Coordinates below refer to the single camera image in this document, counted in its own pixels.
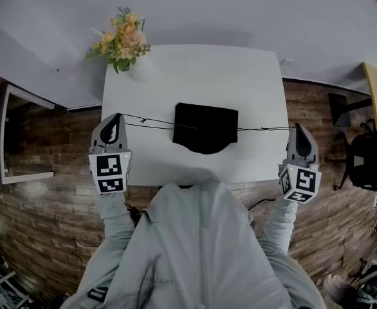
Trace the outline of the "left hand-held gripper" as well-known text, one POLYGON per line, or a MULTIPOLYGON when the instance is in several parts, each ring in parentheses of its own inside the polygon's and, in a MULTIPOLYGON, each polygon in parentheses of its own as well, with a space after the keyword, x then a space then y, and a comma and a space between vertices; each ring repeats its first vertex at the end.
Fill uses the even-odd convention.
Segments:
POLYGON ((99 194, 127 190, 132 151, 122 144, 127 144, 122 114, 108 116, 92 132, 89 169, 99 194))

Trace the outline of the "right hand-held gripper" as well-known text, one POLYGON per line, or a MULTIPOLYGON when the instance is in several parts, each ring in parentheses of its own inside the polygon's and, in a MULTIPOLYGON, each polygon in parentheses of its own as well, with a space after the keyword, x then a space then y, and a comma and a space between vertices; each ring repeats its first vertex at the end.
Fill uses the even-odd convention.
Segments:
POLYGON ((290 128, 286 151, 287 159, 279 166, 283 198, 307 203, 317 196, 320 188, 318 145, 305 127, 295 123, 290 128))

